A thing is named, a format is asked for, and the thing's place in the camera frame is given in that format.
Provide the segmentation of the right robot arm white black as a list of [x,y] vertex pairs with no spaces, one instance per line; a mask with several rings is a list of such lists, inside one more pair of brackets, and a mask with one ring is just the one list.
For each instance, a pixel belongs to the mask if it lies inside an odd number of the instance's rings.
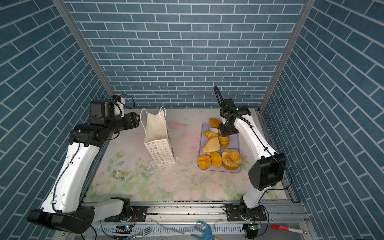
[[250,186],[240,199],[239,212],[245,220],[266,221],[267,211],[261,204],[268,191],[275,191],[275,186],[283,180],[287,158],[278,154],[257,128],[252,116],[231,116],[219,124],[222,136],[240,134],[252,153],[253,165],[248,170]]

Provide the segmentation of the small ridged oval bread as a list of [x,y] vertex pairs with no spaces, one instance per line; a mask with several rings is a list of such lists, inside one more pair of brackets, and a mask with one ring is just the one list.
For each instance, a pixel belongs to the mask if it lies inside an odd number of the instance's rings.
[[226,137],[220,136],[219,142],[223,148],[227,148],[229,143],[230,143],[230,138],[228,136],[226,136]]

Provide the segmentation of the white paper gift bag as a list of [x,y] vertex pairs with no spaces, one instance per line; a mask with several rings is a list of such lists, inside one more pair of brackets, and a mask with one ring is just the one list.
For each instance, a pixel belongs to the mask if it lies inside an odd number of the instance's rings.
[[165,107],[161,107],[157,114],[148,113],[146,109],[140,112],[140,123],[145,131],[144,145],[157,166],[176,163],[166,116]]

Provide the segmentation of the long oval orange bread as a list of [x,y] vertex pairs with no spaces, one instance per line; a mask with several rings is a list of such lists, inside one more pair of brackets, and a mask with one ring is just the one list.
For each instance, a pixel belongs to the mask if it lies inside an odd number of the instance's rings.
[[210,123],[211,128],[218,129],[219,125],[222,124],[223,122],[221,122],[221,121],[219,121],[217,119],[211,118],[211,119],[209,119],[209,123]]

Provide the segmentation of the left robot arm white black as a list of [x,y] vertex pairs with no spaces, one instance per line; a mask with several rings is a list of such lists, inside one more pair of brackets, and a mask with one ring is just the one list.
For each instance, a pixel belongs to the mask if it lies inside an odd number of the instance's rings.
[[65,162],[54,186],[39,209],[31,210],[27,220],[51,230],[83,234],[92,224],[110,217],[130,220],[129,199],[112,198],[81,205],[81,194],[92,162],[113,134],[137,128],[140,116],[134,112],[96,124],[79,124],[70,134]]

